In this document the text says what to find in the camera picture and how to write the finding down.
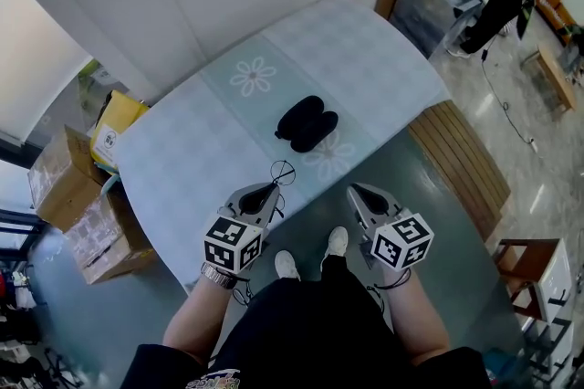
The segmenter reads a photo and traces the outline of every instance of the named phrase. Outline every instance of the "person's right arm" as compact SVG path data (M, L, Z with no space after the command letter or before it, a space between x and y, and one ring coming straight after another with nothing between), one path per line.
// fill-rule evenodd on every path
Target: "person's right arm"
M386 285L396 283L402 274L383 268ZM413 365L448 352L448 333L413 269L407 282L386 291L393 330Z

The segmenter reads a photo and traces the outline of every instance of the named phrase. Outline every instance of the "brown cardboard box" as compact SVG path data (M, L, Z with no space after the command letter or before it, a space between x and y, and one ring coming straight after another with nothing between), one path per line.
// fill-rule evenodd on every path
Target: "brown cardboard box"
M144 268L156 258L123 193L96 199L66 237L88 284Z
M65 126L28 172L36 214L67 232L99 196L104 179L91 158L89 137Z

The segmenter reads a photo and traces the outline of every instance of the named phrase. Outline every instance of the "checkered tablecloth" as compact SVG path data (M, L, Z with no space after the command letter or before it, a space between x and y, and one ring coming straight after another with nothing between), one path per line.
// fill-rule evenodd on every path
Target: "checkered tablecloth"
M273 134L311 94L339 114L339 126L297 154ZM291 216L448 98L430 64L381 17L354 0L321 0L167 95L124 132L116 163L146 235L184 285L199 276L208 218L234 190L271 181L275 160L297 170L282 189Z

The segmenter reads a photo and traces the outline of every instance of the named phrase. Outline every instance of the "slatted wooden bench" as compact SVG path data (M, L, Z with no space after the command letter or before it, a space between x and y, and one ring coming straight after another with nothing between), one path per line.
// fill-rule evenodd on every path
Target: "slatted wooden bench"
M409 131L487 240L511 191L466 118L448 100L424 111Z

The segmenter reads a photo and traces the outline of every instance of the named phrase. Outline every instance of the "black and white marker cube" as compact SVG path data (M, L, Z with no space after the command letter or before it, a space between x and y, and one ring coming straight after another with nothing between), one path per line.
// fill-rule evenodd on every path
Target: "black and white marker cube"
M205 260L234 274L249 266L262 252L264 228L233 218L216 216L205 231Z
M434 238L420 214L406 216L375 230L371 254L394 270L403 270L426 258Z

